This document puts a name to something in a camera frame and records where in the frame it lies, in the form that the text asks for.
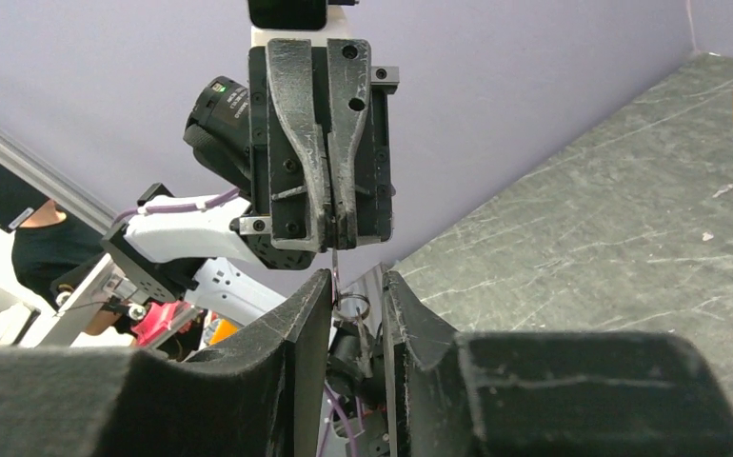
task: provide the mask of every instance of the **person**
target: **person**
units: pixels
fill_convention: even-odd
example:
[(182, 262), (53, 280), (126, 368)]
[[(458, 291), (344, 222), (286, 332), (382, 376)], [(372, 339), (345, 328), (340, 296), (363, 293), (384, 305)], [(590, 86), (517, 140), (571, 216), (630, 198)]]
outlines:
[[(52, 283), (103, 253), (101, 235), (83, 221), (48, 200), (16, 229), (10, 259), (16, 280), (58, 310)], [(100, 310), (84, 332), (96, 336), (114, 326), (118, 333), (131, 332), (128, 316)]]

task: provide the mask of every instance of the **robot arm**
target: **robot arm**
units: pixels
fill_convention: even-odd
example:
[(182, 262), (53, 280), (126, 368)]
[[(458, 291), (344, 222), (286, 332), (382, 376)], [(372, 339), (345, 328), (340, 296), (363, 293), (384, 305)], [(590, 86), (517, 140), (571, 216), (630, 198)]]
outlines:
[[(326, 11), (320, 30), (312, 29), (318, 17), (305, 16), (293, 30), (275, 30), (289, 18), (272, 8), (281, 2), (250, 2), (260, 26), (251, 33), (250, 87), (215, 78), (188, 116), (184, 139), (195, 158), (239, 190), (226, 199), (175, 198), (154, 185), (104, 238), (113, 260), (151, 298), (212, 295), (205, 294), (218, 288), (207, 283), (212, 259), (305, 269), (317, 252), (391, 236), (386, 102), (399, 71), (372, 67), (369, 43), (349, 38), (341, 5), (354, 1), (316, 3)], [(268, 309), (282, 298), (242, 289), (252, 293), (246, 303)]]

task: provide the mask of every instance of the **yellow object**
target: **yellow object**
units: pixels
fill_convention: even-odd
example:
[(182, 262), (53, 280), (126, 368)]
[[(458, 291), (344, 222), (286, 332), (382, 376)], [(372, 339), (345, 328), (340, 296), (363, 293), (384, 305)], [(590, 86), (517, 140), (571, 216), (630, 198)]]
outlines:
[(226, 319), (221, 319), (221, 322), (218, 324), (218, 328), (215, 330), (215, 333), (212, 334), (212, 338), (209, 339), (209, 344), (212, 346), (216, 343), (226, 340), (237, 331), (238, 328), (234, 326), (230, 321)]

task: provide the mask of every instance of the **thin wire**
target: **thin wire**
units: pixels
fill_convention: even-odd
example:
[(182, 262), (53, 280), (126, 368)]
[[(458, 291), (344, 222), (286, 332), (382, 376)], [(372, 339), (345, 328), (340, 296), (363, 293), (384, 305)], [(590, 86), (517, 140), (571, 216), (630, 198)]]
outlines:
[(325, 427), (325, 434), (322, 435), (322, 444), (319, 445), (319, 451), (316, 452), (316, 457), (322, 457), (325, 455), (325, 447), (327, 447), (327, 438), (330, 436), (330, 431), (333, 429), (333, 413), (335, 409), (330, 409), (330, 414), (327, 415), (327, 427)]
[(80, 308), (88, 308), (88, 307), (93, 307), (95, 305), (105, 305), (105, 304), (106, 304), (105, 301), (91, 302), (91, 303), (86, 303), (84, 305), (78, 305), (77, 307), (67, 308), (67, 309), (64, 309), (63, 311), (57, 310), (55, 311), (55, 314), (52, 315), (52, 317), (61, 317), (64, 315), (65, 312), (68, 312), (68, 311), (75, 311), (76, 309), (80, 309)]
[(333, 393), (333, 391), (330, 389), (330, 387), (327, 386), (327, 384), (325, 384), (325, 395), (327, 395), (330, 404), (333, 406), (333, 409), (335, 409), (336, 414), (339, 415), (339, 418), (342, 421), (344, 432), (347, 435), (347, 439), (349, 440), (350, 457), (358, 457), (358, 448), (355, 446), (355, 432), (352, 430), (352, 426), (349, 424), (347, 415), (344, 413), (344, 409), (341, 407), (341, 404), (339, 404), (335, 393)]
[[(354, 298), (356, 300), (361, 300), (362, 302), (364, 302), (366, 304), (366, 307), (364, 308), (364, 312), (358, 313), (356, 311), (356, 315), (354, 316), (345, 316), (344, 314), (342, 314), (341, 313), (341, 304), (347, 298)], [(369, 297), (366, 297), (365, 295), (362, 295), (360, 293), (353, 293), (353, 292), (342, 293), (339, 296), (338, 301), (336, 301), (334, 305), (335, 306), (333, 307), (333, 317), (341, 321), (346, 321), (346, 322), (356, 322), (358, 321), (359, 318), (366, 319), (367, 317), (369, 317), (369, 312), (372, 310), (372, 304), (369, 302)]]
[[(219, 195), (215, 195), (214, 197), (208, 198), (207, 201), (204, 202), (203, 207), (197, 203), (158, 205), (158, 206), (145, 207), (145, 213), (146, 214), (174, 214), (174, 213), (181, 213), (181, 212), (200, 211), (202, 209), (211, 209), (211, 208), (218, 207), (221, 204), (224, 204), (228, 201), (234, 200), (235, 198), (238, 197), (238, 195), (240, 195), (240, 190), (238, 188), (234, 188), (232, 190), (228, 190)], [(121, 212), (120, 214), (117, 215), (117, 217), (114, 218), (114, 222), (112, 224), (117, 224), (118, 222), (124, 221), (128, 219), (129, 217), (134, 216), (136, 214), (139, 214), (139, 208), (126, 209), (125, 211)]]
[(360, 435), (366, 430), (364, 430), (364, 406), (361, 405), (361, 399), (358, 396), (355, 397), (355, 411), (358, 414), (358, 427), (361, 429), (361, 432), (358, 434)]

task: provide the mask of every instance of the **orange part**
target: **orange part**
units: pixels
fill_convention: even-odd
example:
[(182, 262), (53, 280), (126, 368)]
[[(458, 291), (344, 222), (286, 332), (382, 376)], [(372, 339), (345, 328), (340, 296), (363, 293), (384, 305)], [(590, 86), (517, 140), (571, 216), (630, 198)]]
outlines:
[(212, 334), (212, 338), (209, 339), (209, 344), (214, 345), (223, 340), (226, 340), (237, 331), (238, 328), (234, 326), (230, 321), (226, 319), (221, 319), (221, 322), (218, 324), (218, 328), (215, 330), (215, 333)]

